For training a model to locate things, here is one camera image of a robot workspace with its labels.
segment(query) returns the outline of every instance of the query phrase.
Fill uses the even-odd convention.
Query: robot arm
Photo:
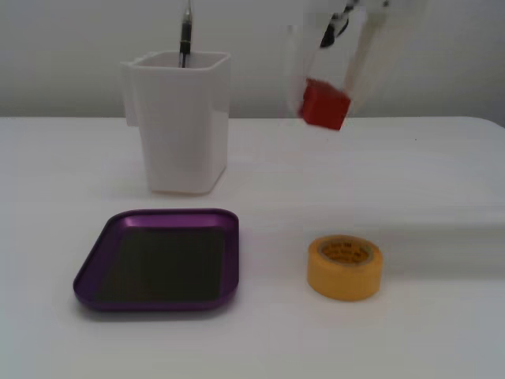
[[[332,45],[335,36],[345,30],[352,11],[364,7],[367,21],[343,85],[343,91],[352,99],[351,109],[356,111],[385,80],[410,33],[419,25],[427,1],[309,0],[303,25],[292,27],[288,39],[288,108],[294,113],[299,112],[317,51],[320,47]]]

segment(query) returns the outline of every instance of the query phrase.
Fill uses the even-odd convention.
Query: white table
[[[505,129],[475,118],[230,122],[204,197],[151,193],[123,119],[0,121],[1,377],[505,377]],[[87,311],[72,281],[105,222],[135,208],[227,208],[241,282],[211,313]],[[306,248],[374,241],[382,291],[305,281]]]

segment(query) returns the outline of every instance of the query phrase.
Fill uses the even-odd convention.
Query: pen holder
[[[126,121],[139,126],[153,191],[206,193],[226,168],[230,55],[177,51],[122,63]]]

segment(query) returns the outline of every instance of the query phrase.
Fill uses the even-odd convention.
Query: masking tape
[[[328,298],[355,302],[374,295],[382,267],[379,248],[361,238],[331,235],[309,247],[309,284]]]

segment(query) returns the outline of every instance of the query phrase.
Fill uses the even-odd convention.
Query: red block
[[[310,125],[340,130],[350,106],[350,98],[331,84],[307,79],[300,116]]]

